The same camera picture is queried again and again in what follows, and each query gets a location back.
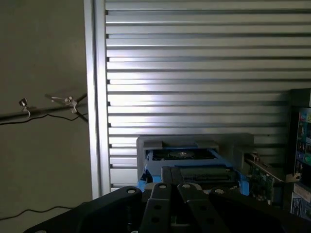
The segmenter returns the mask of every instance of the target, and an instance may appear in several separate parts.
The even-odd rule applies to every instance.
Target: aluminum frame
[[[106,41],[103,40],[106,33],[104,12],[105,0],[84,0],[89,141],[93,199],[110,192]]]

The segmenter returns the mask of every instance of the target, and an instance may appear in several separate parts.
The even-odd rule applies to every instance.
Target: black cable
[[[46,114],[44,116],[38,116],[38,117],[34,117],[34,118],[30,118],[28,120],[25,120],[25,121],[17,121],[17,122],[6,122],[6,123],[0,123],[0,126],[1,125],[15,125],[15,124],[23,124],[23,123],[27,123],[29,121],[32,121],[32,120],[35,120],[35,119],[41,119],[41,118],[45,118],[47,116],[50,116],[50,117],[55,117],[55,118],[61,118],[61,119],[65,119],[65,120],[69,120],[69,121],[74,121],[76,119],[78,119],[80,116],[77,116],[73,119],[69,119],[69,118],[66,118],[66,117],[63,117],[63,116],[55,116],[55,115],[51,115],[51,114]]]
[[[15,218],[15,217],[21,216],[23,213],[25,213],[25,212],[27,212],[27,211],[31,211],[31,212],[35,212],[35,213],[45,213],[45,212],[48,212],[48,211],[51,211],[51,210],[57,209],[57,208],[71,210],[71,209],[73,209],[74,207],[55,206],[55,207],[52,207],[52,208],[50,208],[50,209],[48,209],[48,210],[43,210],[43,211],[27,209],[27,210],[24,210],[24,211],[20,212],[18,215],[0,218],[0,221],[3,221],[3,220],[7,220],[7,219],[11,219],[11,218]]]

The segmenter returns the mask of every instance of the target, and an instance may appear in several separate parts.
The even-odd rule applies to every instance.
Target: screw
[[[134,190],[134,189],[129,189],[129,190],[127,191],[127,193],[130,193],[130,194],[135,193],[135,192],[136,192],[136,190]]]
[[[224,194],[225,192],[224,192],[224,190],[222,190],[222,189],[216,189],[216,190],[215,190],[215,193]]]

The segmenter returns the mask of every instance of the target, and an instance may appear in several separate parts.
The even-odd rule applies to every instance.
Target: green circuit board
[[[250,196],[270,204],[273,197],[274,178],[256,166],[251,167],[250,175]]]

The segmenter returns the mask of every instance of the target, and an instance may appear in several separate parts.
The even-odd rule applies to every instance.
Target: corrugated metal panel
[[[106,2],[112,190],[137,181],[136,139],[252,133],[283,162],[288,90],[311,87],[310,1]]]

